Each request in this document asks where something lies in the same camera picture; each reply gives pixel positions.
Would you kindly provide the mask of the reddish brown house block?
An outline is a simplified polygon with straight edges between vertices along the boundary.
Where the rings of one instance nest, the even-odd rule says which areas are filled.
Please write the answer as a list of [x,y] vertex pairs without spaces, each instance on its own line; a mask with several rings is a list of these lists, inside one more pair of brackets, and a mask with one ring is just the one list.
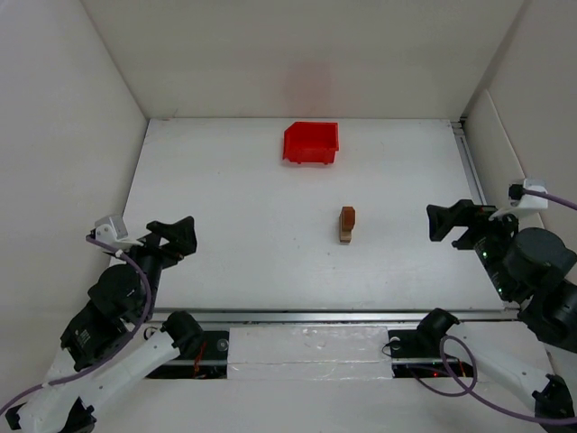
[[340,215],[341,229],[352,231],[356,222],[356,211],[353,207],[342,207]]

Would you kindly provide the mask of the red plastic bin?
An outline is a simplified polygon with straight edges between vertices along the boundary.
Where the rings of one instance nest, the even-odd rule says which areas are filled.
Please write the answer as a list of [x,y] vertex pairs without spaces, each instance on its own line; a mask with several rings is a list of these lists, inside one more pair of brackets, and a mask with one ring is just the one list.
[[283,135],[282,159],[292,163],[333,164],[338,151],[335,122],[295,122]]

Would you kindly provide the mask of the tan short wood block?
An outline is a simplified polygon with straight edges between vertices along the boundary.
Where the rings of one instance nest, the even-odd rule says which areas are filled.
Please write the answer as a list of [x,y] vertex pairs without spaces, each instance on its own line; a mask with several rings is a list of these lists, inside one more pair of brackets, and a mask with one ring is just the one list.
[[353,231],[351,228],[345,227],[339,229],[339,242],[342,244],[349,244],[353,239]]

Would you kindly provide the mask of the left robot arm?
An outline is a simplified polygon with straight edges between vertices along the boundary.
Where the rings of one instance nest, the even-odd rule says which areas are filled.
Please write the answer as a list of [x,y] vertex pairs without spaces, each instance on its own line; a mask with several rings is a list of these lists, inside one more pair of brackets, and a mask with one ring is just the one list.
[[163,271],[197,251],[195,219],[152,221],[147,234],[129,236],[121,216],[98,220],[88,243],[117,260],[88,291],[70,320],[41,383],[1,409],[13,432],[91,432],[99,414],[158,367],[197,355],[204,331],[186,311],[176,311],[123,360],[116,361],[151,320]]

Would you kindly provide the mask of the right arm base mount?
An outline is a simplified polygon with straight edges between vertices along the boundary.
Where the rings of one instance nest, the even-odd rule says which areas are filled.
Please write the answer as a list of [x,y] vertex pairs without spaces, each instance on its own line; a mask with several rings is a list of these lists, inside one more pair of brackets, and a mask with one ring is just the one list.
[[438,349],[423,344],[415,329],[393,329],[381,352],[391,360],[395,379],[449,378]]

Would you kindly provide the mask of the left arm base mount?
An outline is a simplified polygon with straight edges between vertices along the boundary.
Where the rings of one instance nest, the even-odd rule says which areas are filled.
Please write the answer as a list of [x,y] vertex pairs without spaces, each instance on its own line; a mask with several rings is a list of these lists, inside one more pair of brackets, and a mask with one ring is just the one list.
[[229,332],[205,332],[203,345],[194,355],[180,356],[158,367],[146,378],[153,380],[218,380],[227,378]]

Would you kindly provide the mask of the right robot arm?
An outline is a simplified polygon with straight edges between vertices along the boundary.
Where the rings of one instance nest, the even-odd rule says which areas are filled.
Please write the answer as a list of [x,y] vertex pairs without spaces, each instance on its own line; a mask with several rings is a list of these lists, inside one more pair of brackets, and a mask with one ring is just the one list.
[[[526,192],[496,208],[461,199],[450,207],[429,205],[429,238],[441,242],[456,227],[464,233],[452,242],[459,251],[473,251],[499,297],[517,303],[518,320],[537,340],[566,352],[576,351],[576,286],[566,278],[576,254],[554,233],[521,228],[519,221],[548,207],[544,193]],[[515,414],[494,403],[491,409],[547,432],[574,432],[574,400],[566,380],[523,364],[475,336],[444,309],[429,312],[417,326],[418,338],[435,348],[442,359],[468,358],[474,372],[484,372],[531,410]]]

